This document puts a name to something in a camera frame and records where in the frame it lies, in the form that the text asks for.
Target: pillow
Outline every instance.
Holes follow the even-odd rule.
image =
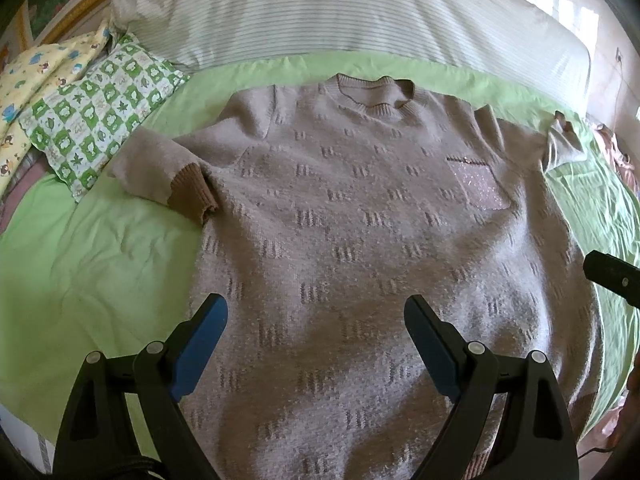
[[[110,7],[112,30],[132,32],[188,73],[373,50],[473,68],[586,112],[588,49],[525,0],[111,0]]]
[[[187,79],[127,34],[84,79],[27,108],[20,125],[79,202],[130,133]]]

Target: knit sweater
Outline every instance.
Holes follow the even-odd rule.
[[[410,478],[450,409],[404,327],[411,294],[495,353],[546,353],[579,434],[601,320],[544,173],[585,158],[570,123],[534,132],[389,77],[244,90],[173,140],[137,129],[111,173],[202,226],[190,312],[228,301],[181,405],[218,473]]]

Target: ribbed neckline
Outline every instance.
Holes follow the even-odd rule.
[[[320,83],[321,89],[330,96],[339,106],[354,110],[359,114],[367,117],[377,118],[380,120],[399,121],[407,117],[418,116],[422,110],[422,105],[416,100],[420,97],[422,90],[418,88],[413,81],[404,79],[411,83],[412,91],[411,97],[404,104],[398,108],[389,103],[379,103],[372,106],[367,106],[359,101],[356,101],[351,96],[348,96],[342,91],[343,87],[350,88],[380,88],[381,86],[396,86],[399,87],[399,81],[395,80],[388,75],[385,75],[377,81],[367,81],[364,79],[358,79],[345,74],[336,74],[332,78],[329,78],[324,83]]]

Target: sweater pocket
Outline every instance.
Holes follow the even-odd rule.
[[[466,156],[448,156],[447,163],[464,190],[468,205],[482,211],[511,207],[511,200],[486,162]]]

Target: brown ribbed cuff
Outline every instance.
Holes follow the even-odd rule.
[[[469,480],[476,476],[480,476],[484,471],[484,468],[486,468],[487,462],[489,462],[489,455],[489,452],[475,455],[469,466],[466,468],[463,480]]]
[[[171,195],[166,204],[198,225],[204,225],[205,213],[218,209],[197,162],[187,164],[171,181]]]
[[[575,441],[578,442],[580,434],[589,421],[589,416],[593,410],[593,404],[596,401],[596,394],[587,394],[577,399],[573,404],[569,405],[569,420],[574,428]]]

